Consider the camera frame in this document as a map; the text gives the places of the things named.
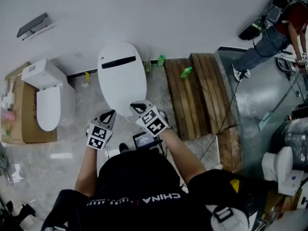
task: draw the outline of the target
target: black baseboard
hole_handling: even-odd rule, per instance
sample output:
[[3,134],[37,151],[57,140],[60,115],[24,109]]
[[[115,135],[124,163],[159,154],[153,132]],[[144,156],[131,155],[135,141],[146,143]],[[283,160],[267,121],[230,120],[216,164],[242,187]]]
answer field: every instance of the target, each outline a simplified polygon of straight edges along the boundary
[[[157,64],[157,60],[152,60],[151,64]],[[97,69],[89,70],[87,72],[89,74],[95,74],[95,73],[97,73]],[[86,75],[86,73],[85,72],[81,72],[81,73],[69,75],[69,76],[67,76],[67,79],[73,79],[73,78],[77,78],[77,77],[84,76],[84,75]]]
[[241,49],[241,48],[234,48],[234,47],[225,47],[225,46],[220,46],[218,48],[218,51],[235,51],[235,52],[246,52],[247,50]]

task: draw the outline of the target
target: cardboard box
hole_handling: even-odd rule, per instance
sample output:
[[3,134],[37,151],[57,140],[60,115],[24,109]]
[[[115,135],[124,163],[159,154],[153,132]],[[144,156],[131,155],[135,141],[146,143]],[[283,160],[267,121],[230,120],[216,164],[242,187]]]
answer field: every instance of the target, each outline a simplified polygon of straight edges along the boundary
[[7,144],[31,144],[57,141],[56,129],[51,132],[42,130],[37,121],[37,92],[38,89],[21,80],[23,69],[28,67],[26,63],[10,73],[5,80],[10,82],[11,77],[16,76],[13,92],[15,104],[12,111],[16,114],[16,120],[10,121],[1,117],[1,128],[9,130],[10,135],[1,135],[3,143]]

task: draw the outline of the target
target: toilet tank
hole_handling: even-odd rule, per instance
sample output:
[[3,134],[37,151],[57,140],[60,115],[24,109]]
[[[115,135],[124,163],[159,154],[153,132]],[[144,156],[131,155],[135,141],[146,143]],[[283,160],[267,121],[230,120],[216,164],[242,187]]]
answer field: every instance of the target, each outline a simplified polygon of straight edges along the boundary
[[40,90],[67,82],[65,74],[47,59],[26,67],[21,79]]

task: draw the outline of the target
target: jeans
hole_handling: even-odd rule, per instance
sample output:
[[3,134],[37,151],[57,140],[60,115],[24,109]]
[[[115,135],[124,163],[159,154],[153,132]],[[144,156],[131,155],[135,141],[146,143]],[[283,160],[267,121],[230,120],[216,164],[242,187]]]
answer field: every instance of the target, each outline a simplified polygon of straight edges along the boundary
[[233,67],[239,72],[252,69],[289,45],[289,38],[280,33],[275,26],[271,26],[263,32],[262,39],[256,44],[257,51],[255,48],[248,49],[244,55],[233,62]]

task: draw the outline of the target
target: toilet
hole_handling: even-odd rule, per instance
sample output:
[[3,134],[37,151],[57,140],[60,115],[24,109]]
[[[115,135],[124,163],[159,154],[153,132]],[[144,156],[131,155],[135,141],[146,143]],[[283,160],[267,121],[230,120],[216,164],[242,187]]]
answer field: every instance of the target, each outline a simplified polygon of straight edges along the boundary
[[303,171],[292,167],[291,147],[283,147],[278,154],[265,153],[262,159],[264,179],[278,182],[278,192],[289,196],[296,194],[304,177]]
[[67,78],[47,59],[25,68],[22,80],[39,89],[37,120],[44,131],[69,126],[75,120],[76,95]]
[[98,78],[108,105],[118,115],[133,115],[131,103],[145,100],[145,71],[136,48],[117,43],[102,49],[98,58]]

